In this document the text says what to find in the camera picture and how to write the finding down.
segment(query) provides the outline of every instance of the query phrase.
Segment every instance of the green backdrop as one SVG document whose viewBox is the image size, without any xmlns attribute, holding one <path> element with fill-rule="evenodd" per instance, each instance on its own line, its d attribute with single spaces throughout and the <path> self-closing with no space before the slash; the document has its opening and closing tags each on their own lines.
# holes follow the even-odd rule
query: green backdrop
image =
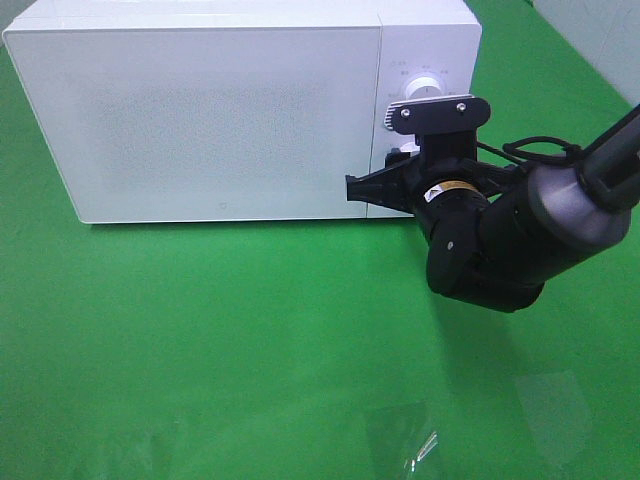
<svg viewBox="0 0 640 480">
<path fill-rule="evenodd" d="M 626 113 L 525 2 L 470 4 L 481 140 Z M 0 479 L 638 478 L 637 212 L 506 315 L 430 293 L 410 219 L 83 225 L 4 49 L 0 109 Z"/>
</svg>

